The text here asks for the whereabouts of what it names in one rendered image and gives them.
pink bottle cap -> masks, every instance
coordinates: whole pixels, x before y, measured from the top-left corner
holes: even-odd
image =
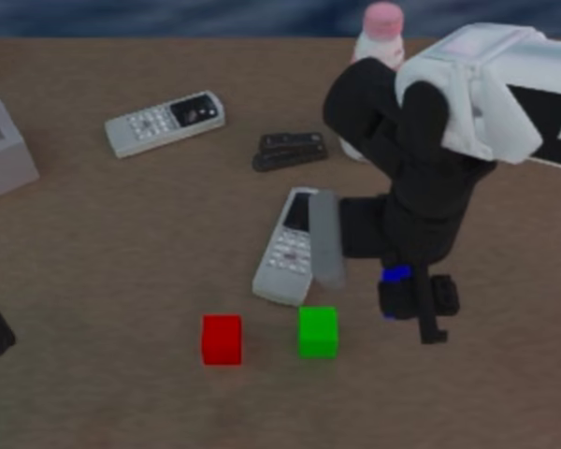
[[[397,37],[403,31],[403,10],[394,3],[373,3],[366,9],[364,33],[372,39]]]

green cube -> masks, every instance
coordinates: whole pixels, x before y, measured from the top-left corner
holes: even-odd
[[[303,358],[335,358],[338,318],[334,307],[299,308],[299,355]]]

white bottle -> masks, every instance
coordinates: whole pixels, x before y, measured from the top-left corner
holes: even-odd
[[[405,59],[403,49],[403,10],[389,2],[373,3],[366,9],[364,29],[357,39],[352,63],[363,58],[373,57],[393,70],[398,70]],[[359,162],[367,159],[352,145],[340,140],[345,154]]]

white box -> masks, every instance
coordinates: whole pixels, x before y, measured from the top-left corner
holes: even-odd
[[[27,145],[0,100],[0,195],[38,178]]]

brown table surface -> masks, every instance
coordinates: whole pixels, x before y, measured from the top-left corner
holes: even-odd
[[[304,361],[294,309],[251,293],[291,187],[373,195],[321,104],[350,39],[0,40],[0,97],[42,179],[0,198],[0,448],[561,449],[561,170],[501,166],[441,268],[446,345],[387,324],[377,261],[338,307],[339,355]],[[409,54],[424,45],[411,42]],[[105,120],[202,89],[228,125],[117,160]],[[328,161],[252,171],[259,136],[322,130]],[[205,369],[204,313],[243,316],[245,363]]]

